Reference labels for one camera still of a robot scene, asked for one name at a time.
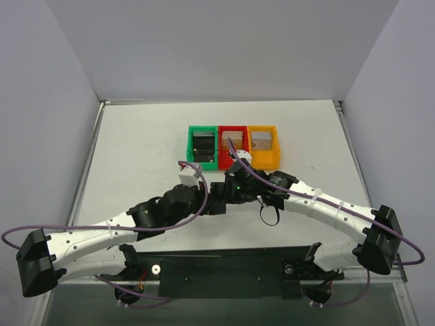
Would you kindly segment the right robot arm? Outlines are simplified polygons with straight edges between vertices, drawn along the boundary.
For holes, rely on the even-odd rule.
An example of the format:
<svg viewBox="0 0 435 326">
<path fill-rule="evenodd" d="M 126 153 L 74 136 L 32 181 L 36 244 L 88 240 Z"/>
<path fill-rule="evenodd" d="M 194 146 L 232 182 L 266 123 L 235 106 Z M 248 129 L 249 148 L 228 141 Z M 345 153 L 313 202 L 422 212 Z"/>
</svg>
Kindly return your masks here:
<svg viewBox="0 0 435 326">
<path fill-rule="evenodd" d="M 325 272 L 362 266 L 390 274 L 401 243 L 402 230 L 394 209 L 363 207 L 339 200 L 281 171 L 265 173 L 235 162 L 223 182 L 211 184 L 211 195 L 224 204 L 258 201 L 277 213 L 298 213 L 345 234 L 337 243 L 317 243 L 303 262 L 305 273 L 318 278 Z"/>
</svg>

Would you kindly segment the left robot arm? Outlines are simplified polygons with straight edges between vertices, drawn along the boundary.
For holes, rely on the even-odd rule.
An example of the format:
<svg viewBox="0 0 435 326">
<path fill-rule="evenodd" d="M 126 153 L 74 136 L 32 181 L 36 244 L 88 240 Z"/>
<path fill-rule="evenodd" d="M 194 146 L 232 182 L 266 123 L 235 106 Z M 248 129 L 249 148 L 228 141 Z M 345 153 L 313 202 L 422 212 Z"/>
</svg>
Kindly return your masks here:
<svg viewBox="0 0 435 326">
<path fill-rule="evenodd" d="M 179 184 L 163 196 L 150 198 L 87 229 L 53 234 L 36 229 L 28 234 L 16 255 L 22 294 L 35 297 L 55 288 L 60 278 L 70 273 L 67 265 L 86 255 L 160 235 L 195 213 L 225 212 L 217 185 L 206 193 L 202 185 Z"/>
</svg>

